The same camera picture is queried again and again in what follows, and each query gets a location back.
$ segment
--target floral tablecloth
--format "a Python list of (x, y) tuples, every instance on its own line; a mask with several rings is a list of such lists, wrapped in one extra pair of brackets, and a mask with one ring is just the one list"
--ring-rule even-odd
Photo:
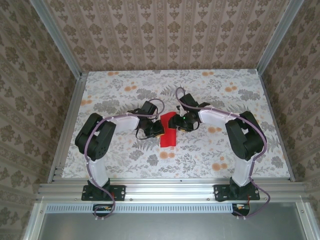
[[(62, 176), (89, 177), (84, 156), (74, 142), (90, 114), (123, 114), (152, 98), (165, 102), (165, 113), (176, 111), (175, 90), (179, 86), (198, 103), (208, 102), (233, 113), (251, 111), (268, 142), (267, 153), (257, 160), (253, 176), (289, 177), (255, 69), (90, 72)], [(158, 138), (138, 140), (135, 131), (120, 132), (113, 136), (104, 160), (111, 178), (229, 178), (235, 168), (235, 155), (227, 133), (206, 124), (193, 132), (178, 131), (176, 147), (167, 148), (160, 148)]]

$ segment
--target red object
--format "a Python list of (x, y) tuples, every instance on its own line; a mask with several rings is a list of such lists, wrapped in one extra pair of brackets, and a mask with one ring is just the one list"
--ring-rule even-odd
[(171, 111), (160, 117), (164, 128), (164, 135), (160, 137), (160, 148), (175, 147), (177, 144), (177, 130), (168, 128), (170, 118), (176, 114), (175, 111)]

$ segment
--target wall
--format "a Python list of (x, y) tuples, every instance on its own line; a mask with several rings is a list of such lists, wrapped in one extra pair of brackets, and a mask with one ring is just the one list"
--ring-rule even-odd
[(47, 181), (75, 79), (28, 0), (0, 1), (0, 240), (19, 239)]
[(83, 71), (255, 68), (289, 0), (45, 0)]
[(294, 175), (320, 217), (320, 1), (305, 0), (262, 78)]

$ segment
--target patterned wallpaper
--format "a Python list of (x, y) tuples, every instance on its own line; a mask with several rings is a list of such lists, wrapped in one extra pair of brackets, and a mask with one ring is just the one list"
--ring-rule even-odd
[(298, 181), (320, 218), (320, 1), (305, 0), (262, 76)]
[(45, 0), (83, 71), (252, 69), (289, 0)]
[(75, 79), (28, 0), (0, 1), (0, 240), (20, 239)]

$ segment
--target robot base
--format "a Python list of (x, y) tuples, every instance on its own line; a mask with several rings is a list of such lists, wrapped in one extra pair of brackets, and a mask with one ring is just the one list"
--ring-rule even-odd
[[(126, 196), (125, 185), (110, 185), (110, 179), (102, 187), (107, 190), (116, 201), (124, 201)], [(82, 201), (111, 201), (111, 198), (102, 190), (94, 186), (90, 181), (82, 190)]]
[(218, 202), (260, 200), (259, 190), (251, 182), (240, 187), (232, 180), (232, 177), (230, 184), (214, 185), (213, 193)]

